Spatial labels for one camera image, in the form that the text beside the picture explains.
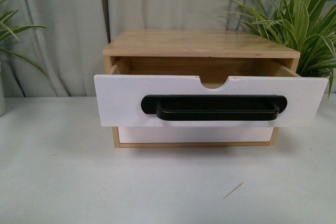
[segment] table surface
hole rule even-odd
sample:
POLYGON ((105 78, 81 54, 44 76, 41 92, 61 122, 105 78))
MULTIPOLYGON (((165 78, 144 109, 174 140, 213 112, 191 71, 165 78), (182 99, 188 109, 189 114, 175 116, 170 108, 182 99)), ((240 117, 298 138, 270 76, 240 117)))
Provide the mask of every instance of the table surface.
POLYGON ((265 147, 116 149, 96 98, 6 103, 1 224, 335 223, 336 94, 265 147))

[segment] white drawer front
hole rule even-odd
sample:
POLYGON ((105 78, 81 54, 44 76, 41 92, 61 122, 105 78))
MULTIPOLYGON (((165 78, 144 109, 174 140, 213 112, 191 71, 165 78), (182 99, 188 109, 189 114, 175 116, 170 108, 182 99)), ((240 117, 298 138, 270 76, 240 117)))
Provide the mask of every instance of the white drawer front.
POLYGON ((271 127, 118 127, 120 143, 268 142, 271 127))
POLYGON ((297 77, 229 77, 217 89, 205 88, 197 76, 96 75, 102 126, 284 127, 307 126, 314 118, 328 80, 297 77), (283 95, 286 109, 272 121, 164 121, 145 114, 146 95, 283 95))

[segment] spider plant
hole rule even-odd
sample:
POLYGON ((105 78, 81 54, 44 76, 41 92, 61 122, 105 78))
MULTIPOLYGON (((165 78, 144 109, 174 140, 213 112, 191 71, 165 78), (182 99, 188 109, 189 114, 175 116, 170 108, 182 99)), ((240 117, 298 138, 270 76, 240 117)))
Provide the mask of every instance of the spider plant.
POLYGON ((297 73, 303 77, 329 77, 331 91, 336 68, 336 4, 334 0, 253 0, 249 7, 236 0, 242 18, 235 18, 254 34, 301 52, 297 73))
MULTIPOLYGON (((0 0, 0 8, 1 8, 1 4, 6 1, 10 1, 10 0, 0 0)), ((12 52, 11 50, 5 49, 3 41, 10 40, 13 38, 20 41, 19 38, 17 37, 17 34, 22 33, 29 29, 46 28, 46 26, 41 26, 41 25, 24 25, 24 26, 11 25, 12 18, 18 11, 19 10, 10 10, 10 11, 4 12, 3 10, 0 9, 0 52, 6 55, 9 55, 9 56, 20 58, 21 60, 35 67, 39 72, 41 72, 48 79, 51 88, 55 90, 51 84, 49 77, 38 64, 32 62, 31 60, 29 60, 27 57, 23 55, 20 55, 15 52, 12 52)), ((17 80, 17 83, 19 84, 19 87, 21 88, 21 91, 23 95, 25 96, 25 92, 23 91, 18 80, 17 80)))

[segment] light wood surface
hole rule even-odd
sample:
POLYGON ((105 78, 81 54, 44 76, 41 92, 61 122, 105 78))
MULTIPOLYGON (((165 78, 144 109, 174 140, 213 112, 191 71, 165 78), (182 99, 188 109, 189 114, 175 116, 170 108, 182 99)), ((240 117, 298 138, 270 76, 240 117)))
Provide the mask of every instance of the light wood surface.
POLYGON ((126 30, 104 56, 299 58, 300 52, 251 33, 206 30, 126 30))

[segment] white fabric backdrop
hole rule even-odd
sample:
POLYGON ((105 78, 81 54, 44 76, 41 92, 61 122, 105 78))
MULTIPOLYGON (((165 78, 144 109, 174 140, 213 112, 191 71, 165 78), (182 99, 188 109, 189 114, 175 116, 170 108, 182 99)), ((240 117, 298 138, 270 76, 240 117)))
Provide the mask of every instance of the white fabric backdrop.
MULTIPOLYGON (((226 0, 108 0, 111 38, 127 28, 238 29, 225 11, 236 10, 226 0)), ((101 0, 17 0, 21 24, 48 29, 22 34, 15 50, 39 63, 59 96, 95 95, 93 76, 103 73, 102 50, 107 35, 101 0)), ((27 96, 53 96, 46 79, 20 60, 3 64, 6 96, 20 96, 17 76, 27 96)))

